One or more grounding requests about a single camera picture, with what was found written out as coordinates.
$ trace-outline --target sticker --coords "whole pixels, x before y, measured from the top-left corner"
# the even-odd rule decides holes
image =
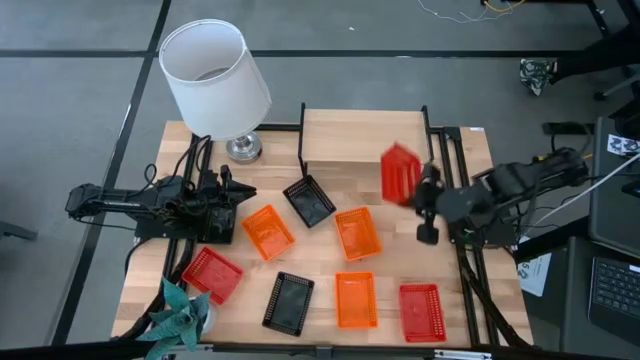
[[[520,238],[519,243],[528,241],[528,236]],[[551,263],[551,254],[544,254],[533,260],[518,264],[518,278],[520,288],[537,297],[544,293],[544,284],[547,282],[547,272]]]
[[[607,151],[616,155],[626,155],[640,150],[640,142],[609,134]]]

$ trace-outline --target lamp base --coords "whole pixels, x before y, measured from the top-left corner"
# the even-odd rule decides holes
[[[227,154],[238,164],[251,164],[262,154],[262,142],[255,132],[227,141]]]

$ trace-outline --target laptop keyboard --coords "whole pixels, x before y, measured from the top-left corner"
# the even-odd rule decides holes
[[[603,258],[595,265],[593,301],[640,318],[640,272]]]

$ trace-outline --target plant leaf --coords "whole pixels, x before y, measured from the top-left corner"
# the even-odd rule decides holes
[[[185,308],[184,311],[172,315],[165,321],[159,323],[156,327],[151,329],[151,331],[138,336],[136,340],[156,341],[178,336],[194,322],[195,319],[189,315],[189,308]]]
[[[165,310],[159,313],[149,313],[149,316],[151,316],[151,320],[153,320],[153,322],[161,323],[171,316],[175,315],[176,313],[177,312],[174,310]]]
[[[144,357],[144,360],[155,360],[160,358],[171,350],[171,348],[180,342],[180,336],[174,336],[166,339],[159,340],[153,345],[151,350]]]
[[[202,330],[204,329],[204,323],[202,321],[198,321],[196,325],[196,338],[200,340],[200,336],[202,336]]]
[[[187,350],[194,352],[196,351],[196,345],[198,344],[198,336],[196,334],[196,325],[197,323],[194,321],[191,323],[191,326],[185,329],[180,333],[180,338],[182,342],[187,347]]]
[[[209,312],[209,295],[211,291],[207,291],[204,294],[201,294],[197,298],[191,300],[191,305],[196,311],[196,316],[198,317],[198,321],[204,322],[207,318],[207,313]]]
[[[189,298],[184,290],[172,284],[169,280],[162,278],[164,300],[171,309],[180,311],[189,306]]]

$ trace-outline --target white lampshade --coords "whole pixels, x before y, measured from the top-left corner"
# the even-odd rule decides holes
[[[160,66],[182,119],[196,135],[231,140],[264,119],[271,96],[240,30],[220,20],[198,20],[171,33]]]

